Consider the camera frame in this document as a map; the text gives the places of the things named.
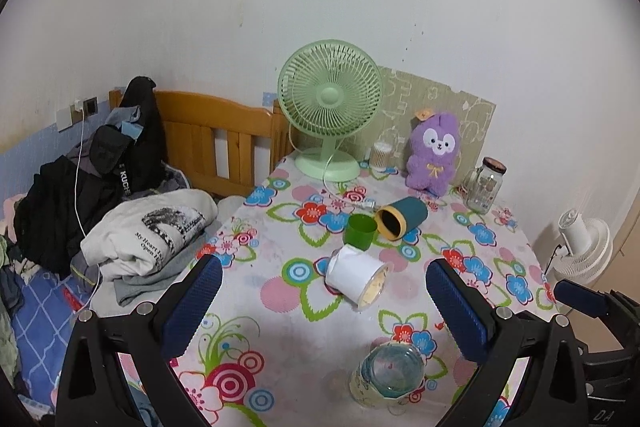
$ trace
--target black backpack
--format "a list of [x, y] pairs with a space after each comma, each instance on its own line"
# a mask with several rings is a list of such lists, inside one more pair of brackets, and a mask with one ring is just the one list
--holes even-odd
[[114, 126], [102, 125], [94, 134], [89, 159], [103, 178], [122, 187], [124, 195], [158, 187], [167, 161], [164, 127], [154, 96], [156, 83], [147, 76], [130, 81], [120, 107], [140, 106], [138, 139], [122, 134]]

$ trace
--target fan base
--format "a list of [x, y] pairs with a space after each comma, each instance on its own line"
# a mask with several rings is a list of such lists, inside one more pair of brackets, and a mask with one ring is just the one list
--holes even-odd
[[[321, 180], [326, 160], [321, 160], [320, 155], [320, 148], [307, 149], [304, 153], [298, 154], [296, 167], [310, 178]], [[336, 151], [326, 168], [324, 179], [328, 182], [348, 182], [359, 175], [360, 165], [355, 158], [346, 152]]]

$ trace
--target table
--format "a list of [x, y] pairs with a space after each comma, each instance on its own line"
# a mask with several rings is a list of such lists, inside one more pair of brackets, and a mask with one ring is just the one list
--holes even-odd
[[[475, 370], [425, 290], [426, 267], [439, 257], [493, 305], [546, 320], [556, 313], [550, 286], [508, 208], [494, 206], [479, 216], [454, 188], [433, 198], [407, 188], [395, 168], [361, 168], [356, 180], [331, 184], [332, 190], [377, 204], [417, 196], [430, 210], [401, 241], [375, 238], [368, 252], [391, 263], [393, 273], [363, 312], [322, 277], [349, 215], [361, 210], [333, 198], [290, 157], [198, 253], [220, 259], [223, 284], [184, 356], [171, 365], [212, 425], [386, 427], [393, 415], [402, 417], [398, 425], [436, 425]], [[424, 384], [396, 406], [364, 409], [349, 397], [348, 376], [372, 347], [390, 339], [420, 349]], [[140, 386], [135, 370], [124, 365]], [[523, 360], [514, 368], [487, 425], [504, 419], [525, 366]]]

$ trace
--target green plastic cup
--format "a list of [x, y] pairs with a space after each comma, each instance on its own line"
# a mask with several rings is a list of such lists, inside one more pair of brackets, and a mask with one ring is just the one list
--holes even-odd
[[344, 229], [342, 240], [345, 245], [359, 248], [362, 251], [369, 250], [373, 236], [378, 229], [376, 220], [367, 214], [351, 214]]

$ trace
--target wooden bed frame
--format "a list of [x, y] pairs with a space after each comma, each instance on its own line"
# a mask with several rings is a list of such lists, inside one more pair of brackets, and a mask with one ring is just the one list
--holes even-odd
[[[183, 91], [156, 90], [166, 134], [169, 164], [182, 170], [194, 188], [222, 197], [248, 196], [254, 183], [254, 137], [271, 139], [270, 171], [293, 148], [289, 121], [273, 102], [273, 112], [224, 98]], [[122, 93], [109, 92], [109, 105], [120, 105]], [[214, 130], [226, 130], [229, 177], [218, 176]]]

